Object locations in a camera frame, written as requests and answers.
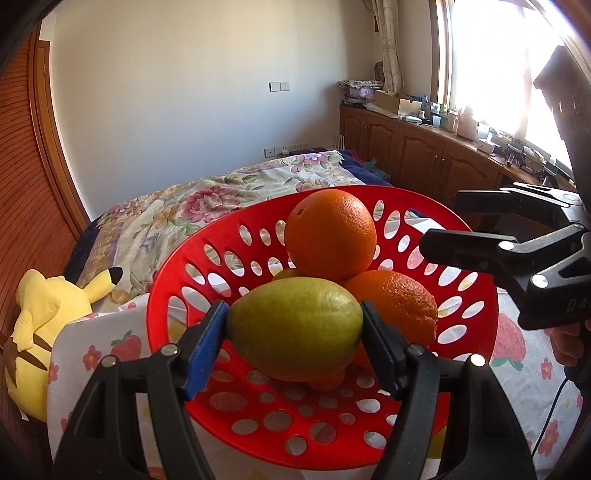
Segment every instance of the red plastic basket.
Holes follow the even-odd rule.
[[[418,280],[435,296],[445,316],[439,320],[437,340],[431,350],[446,358],[479,353],[490,360],[498,322],[498,298],[492,278],[428,264],[418,251],[422,233],[409,225],[408,217],[412,215],[408,213],[420,212],[446,229],[468,231],[466,224],[441,204],[417,193],[375,186],[339,189],[354,194],[370,212],[378,211],[376,205],[383,202],[383,215],[374,215],[379,249],[370,269],[391,269],[393,263],[394,270]],[[279,197],[233,212],[177,248],[156,276],[148,302],[152,351],[169,343],[167,309],[172,297],[184,303],[188,325],[195,325],[204,316],[184,298],[183,288],[198,291],[209,302],[223,299],[232,304],[248,290],[271,281],[269,259],[278,259],[286,267],[288,256],[280,221],[286,220],[297,203],[311,193]],[[385,226],[387,221],[394,225],[391,219],[396,213],[400,218],[398,230],[386,238]],[[239,233],[244,227],[251,234],[249,244]],[[205,253],[210,246],[218,259],[210,260]],[[245,267],[239,272],[242,276],[228,267],[226,254],[241,259]],[[187,272],[188,265],[204,279],[219,275],[229,291],[214,288],[209,281],[198,283]],[[228,341],[223,350],[207,390],[186,405],[192,418],[211,434],[243,453],[291,468],[349,469],[379,461],[399,404],[380,390],[371,372],[351,366],[344,383],[323,394],[305,384],[269,380],[253,371]],[[440,394],[434,433],[446,425],[448,410],[449,395]]]

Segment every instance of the wooden door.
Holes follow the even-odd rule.
[[[341,107],[340,134],[345,138],[345,148],[355,150],[361,158],[367,160],[364,142],[365,110]]]
[[[419,127],[400,127],[394,186],[434,197],[443,145]]]
[[[436,200],[451,208],[460,190],[493,190],[499,173],[490,161],[466,148],[446,144],[441,161]],[[460,213],[472,228],[478,229],[482,215]]]
[[[375,158],[377,166],[391,177],[394,176],[396,149],[400,127],[386,117],[367,114],[365,122],[365,139],[367,142],[367,159]]]

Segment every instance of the window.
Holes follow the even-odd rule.
[[[539,12],[520,3],[447,1],[452,45],[450,106],[470,105],[476,119],[570,168],[552,111],[532,84],[563,42]]]

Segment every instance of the person's hand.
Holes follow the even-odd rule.
[[[587,330],[591,331],[591,320],[585,322]],[[562,327],[545,330],[550,337],[552,351],[556,360],[568,367],[574,367],[583,356],[583,341],[580,338],[581,324],[573,323]]]

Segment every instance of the pikachu plush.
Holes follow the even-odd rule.
[[[47,379],[53,342],[66,323],[92,313],[123,276],[121,267],[97,275],[85,288],[64,277],[29,270],[17,288],[21,313],[3,350],[8,394],[27,415],[47,421]]]

